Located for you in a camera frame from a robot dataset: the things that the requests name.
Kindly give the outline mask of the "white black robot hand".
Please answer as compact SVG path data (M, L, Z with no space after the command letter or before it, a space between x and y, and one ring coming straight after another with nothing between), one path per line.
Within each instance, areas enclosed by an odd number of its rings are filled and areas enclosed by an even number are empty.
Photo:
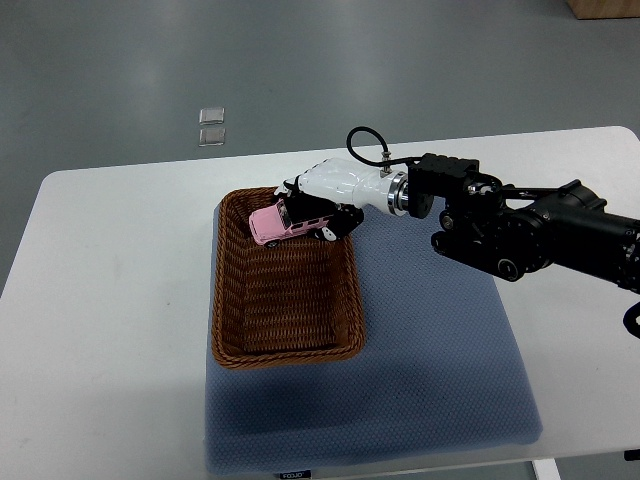
M365 206L402 216L408 204L408 174L389 167L331 158L283 181L274 196L315 197L332 202L338 212L326 225L313 228L312 235L324 241L336 241L362 223Z

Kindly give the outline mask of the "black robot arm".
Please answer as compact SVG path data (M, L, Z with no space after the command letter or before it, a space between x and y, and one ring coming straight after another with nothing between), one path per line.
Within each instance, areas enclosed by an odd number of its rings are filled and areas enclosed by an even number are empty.
M549 265L639 290L639 222L606 210L580 181L557 188L503 184L476 160L427 153L404 159L415 218L444 200L434 250L509 282Z

